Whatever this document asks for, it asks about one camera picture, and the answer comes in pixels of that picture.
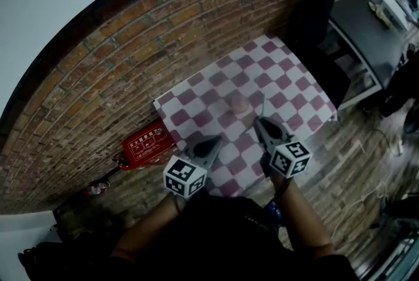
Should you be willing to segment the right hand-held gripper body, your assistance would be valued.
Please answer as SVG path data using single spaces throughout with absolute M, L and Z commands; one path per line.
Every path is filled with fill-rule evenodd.
M 285 179 L 304 172 L 311 159 L 309 148 L 276 122 L 260 122 L 260 142 L 264 146 L 261 166 L 266 177 L 276 172 Z

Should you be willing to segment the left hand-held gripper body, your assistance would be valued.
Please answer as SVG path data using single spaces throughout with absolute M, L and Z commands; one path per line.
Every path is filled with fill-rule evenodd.
M 186 146 L 179 155 L 173 155 L 163 171 L 164 188 L 184 199 L 190 199 L 201 190 L 215 159 L 217 138 L 202 138 Z

